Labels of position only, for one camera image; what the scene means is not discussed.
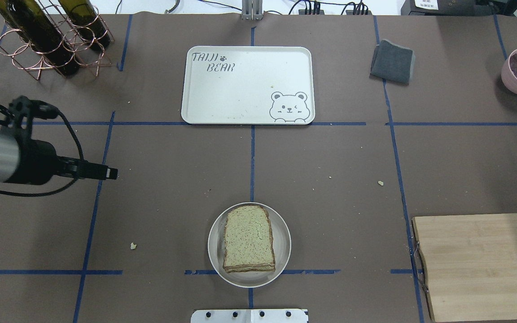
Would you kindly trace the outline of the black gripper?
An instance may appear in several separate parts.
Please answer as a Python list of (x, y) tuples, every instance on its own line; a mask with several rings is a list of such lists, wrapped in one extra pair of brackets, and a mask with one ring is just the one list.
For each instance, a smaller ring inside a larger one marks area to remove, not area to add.
[(16, 183), (43, 185), (54, 176), (80, 179), (116, 180), (118, 169), (104, 164), (80, 164), (74, 157), (58, 156), (55, 147), (41, 140), (20, 141), (20, 164), (16, 169)]

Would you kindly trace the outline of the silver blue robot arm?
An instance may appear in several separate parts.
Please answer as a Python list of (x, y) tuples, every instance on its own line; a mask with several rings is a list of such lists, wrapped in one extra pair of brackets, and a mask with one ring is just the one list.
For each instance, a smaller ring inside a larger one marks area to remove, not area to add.
[(115, 180), (118, 169), (58, 156), (49, 142), (0, 131), (0, 183), (43, 185), (54, 176)]

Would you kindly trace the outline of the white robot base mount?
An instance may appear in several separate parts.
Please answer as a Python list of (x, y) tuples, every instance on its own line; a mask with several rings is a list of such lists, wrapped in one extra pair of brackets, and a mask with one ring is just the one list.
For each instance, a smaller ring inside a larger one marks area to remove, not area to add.
[(196, 310), (191, 323), (308, 323), (306, 309)]

